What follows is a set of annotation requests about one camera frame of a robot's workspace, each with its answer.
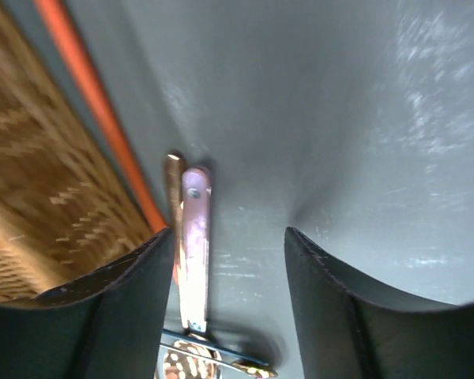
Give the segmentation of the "gold fork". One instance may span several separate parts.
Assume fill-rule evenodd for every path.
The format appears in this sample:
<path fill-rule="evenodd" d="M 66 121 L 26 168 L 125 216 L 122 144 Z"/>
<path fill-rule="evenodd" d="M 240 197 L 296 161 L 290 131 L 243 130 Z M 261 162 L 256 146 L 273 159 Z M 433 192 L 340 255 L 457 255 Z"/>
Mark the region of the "gold fork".
<path fill-rule="evenodd" d="M 185 171 L 185 160 L 177 153 L 166 155 L 164 163 L 167 198 L 171 212 L 171 227 L 175 235 L 174 279 L 178 282 L 180 253 L 182 248 L 182 173 Z"/>

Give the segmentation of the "pink handled spoon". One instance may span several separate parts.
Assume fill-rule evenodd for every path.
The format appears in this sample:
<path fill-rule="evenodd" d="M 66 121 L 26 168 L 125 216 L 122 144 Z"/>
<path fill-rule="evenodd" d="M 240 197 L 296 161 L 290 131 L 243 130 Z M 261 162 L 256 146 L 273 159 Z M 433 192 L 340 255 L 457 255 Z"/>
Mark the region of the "pink handled spoon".
<path fill-rule="evenodd" d="M 182 174 L 182 311 L 190 332 L 207 329 L 211 182 L 203 167 Z"/>

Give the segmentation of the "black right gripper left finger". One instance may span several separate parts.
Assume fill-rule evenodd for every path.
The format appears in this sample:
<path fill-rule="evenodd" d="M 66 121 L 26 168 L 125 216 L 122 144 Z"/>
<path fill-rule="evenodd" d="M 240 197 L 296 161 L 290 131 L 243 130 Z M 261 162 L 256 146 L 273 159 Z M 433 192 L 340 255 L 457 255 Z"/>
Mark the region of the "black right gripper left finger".
<path fill-rule="evenodd" d="M 172 269 L 164 229 L 89 274 L 0 303 L 0 378 L 152 378 Z"/>

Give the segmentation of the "copper spoon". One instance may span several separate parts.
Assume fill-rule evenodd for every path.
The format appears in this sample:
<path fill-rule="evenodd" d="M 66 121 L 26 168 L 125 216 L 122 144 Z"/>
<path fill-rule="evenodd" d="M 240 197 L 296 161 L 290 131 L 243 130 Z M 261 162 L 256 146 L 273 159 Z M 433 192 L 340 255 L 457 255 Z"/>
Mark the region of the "copper spoon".
<path fill-rule="evenodd" d="M 212 362 L 221 358 L 219 353 L 200 344 L 176 340 L 166 350 L 163 361 L 163 378 L 217 379 L 219 366 Z"/>

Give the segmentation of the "wicker cutlery tray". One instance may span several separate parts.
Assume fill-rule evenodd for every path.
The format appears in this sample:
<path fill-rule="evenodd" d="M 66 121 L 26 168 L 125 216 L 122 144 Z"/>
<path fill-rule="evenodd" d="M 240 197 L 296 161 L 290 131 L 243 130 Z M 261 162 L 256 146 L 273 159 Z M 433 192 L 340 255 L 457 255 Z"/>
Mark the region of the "wicker cutlery tray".
<path fill-rule="evenodd" d="M 160 231 L 0 3 L 0 302 L 33 297 Z"/>

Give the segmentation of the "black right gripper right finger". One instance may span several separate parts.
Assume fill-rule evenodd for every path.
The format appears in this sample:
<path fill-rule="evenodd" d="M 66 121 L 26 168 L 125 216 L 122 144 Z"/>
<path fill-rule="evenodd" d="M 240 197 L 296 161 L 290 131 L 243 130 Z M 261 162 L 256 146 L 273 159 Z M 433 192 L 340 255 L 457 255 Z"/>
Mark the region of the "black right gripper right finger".
<path fill-rule="evenodd" d="M 294 227 L 284 255 L 307 378 L 474 378 L 474 302 L 391 287 Z"/>

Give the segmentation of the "iridescent spoon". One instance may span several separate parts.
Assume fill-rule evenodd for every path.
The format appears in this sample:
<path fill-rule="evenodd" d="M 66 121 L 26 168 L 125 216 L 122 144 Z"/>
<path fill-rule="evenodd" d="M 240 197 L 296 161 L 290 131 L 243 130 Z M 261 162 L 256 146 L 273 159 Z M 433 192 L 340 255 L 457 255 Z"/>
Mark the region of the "iridescent spoon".
<path fill-rule="evenodd" d="M 166 353 L 166 350 L 169 348 L 171 345 L 166 345 L 162 343 L 160 347 L 164 350 L 164 355 Z M 212 359 L 212 362 L 215 362 L 220 370 L 221 370 L 221 378 L 222 378 L 222 369 L 223 368 L 228 368 L 235 370 L 239 373 L 243 373 L 248 375 L 250 378 L 275 378 L 277 377 L 277 373 L 275 370 L 267 368 L 263 364 L 252 362 L 250 360 L 246 360 L 244 358 L 238 359 L 234 362 L 224 362 L 221 358 L 217 358 L 216 360 Z M 163 373 L 161 376 L 158 376 L 158 373 L 155 373 L 155 378 L 163 378 Z"/>

